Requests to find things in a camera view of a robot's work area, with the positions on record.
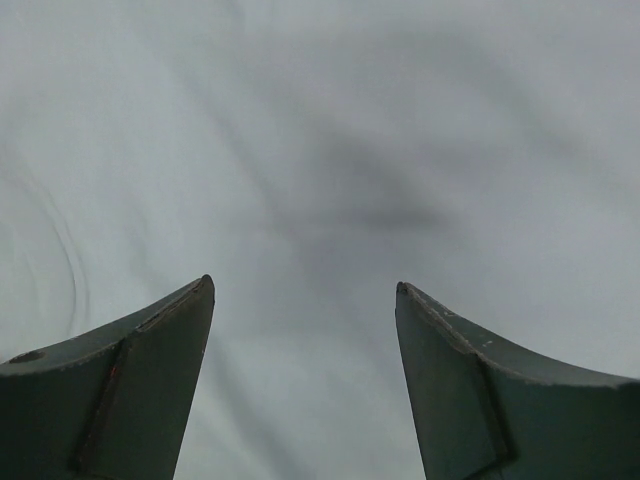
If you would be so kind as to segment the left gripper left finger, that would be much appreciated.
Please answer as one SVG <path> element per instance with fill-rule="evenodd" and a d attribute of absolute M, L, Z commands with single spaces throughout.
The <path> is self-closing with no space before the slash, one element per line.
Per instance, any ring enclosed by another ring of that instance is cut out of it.
<path fill-rule="evenodd" d="M 207 345 L 205 275 L 1 366 L 4 479 L 171 479 Z"/>

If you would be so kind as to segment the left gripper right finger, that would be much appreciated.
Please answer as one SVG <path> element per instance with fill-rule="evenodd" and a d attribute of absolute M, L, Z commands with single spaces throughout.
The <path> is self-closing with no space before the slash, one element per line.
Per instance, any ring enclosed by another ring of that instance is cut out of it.
<path fill-rule="evenodd" d="M 639 383 L 551 359 L 396 288 L 396 328 L 429 479 L 635 479 Z"/>

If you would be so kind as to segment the blue-grey t shirt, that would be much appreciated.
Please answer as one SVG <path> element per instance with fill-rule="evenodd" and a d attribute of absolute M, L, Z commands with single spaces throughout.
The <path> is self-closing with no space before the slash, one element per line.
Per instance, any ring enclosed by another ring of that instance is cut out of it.
<path fill-rule="evenodd" d="M 635 1 L 5 1 L 1 356 L 216 286 L 181 479 L 419 479 L 395 287 L 639 373 Z"/>

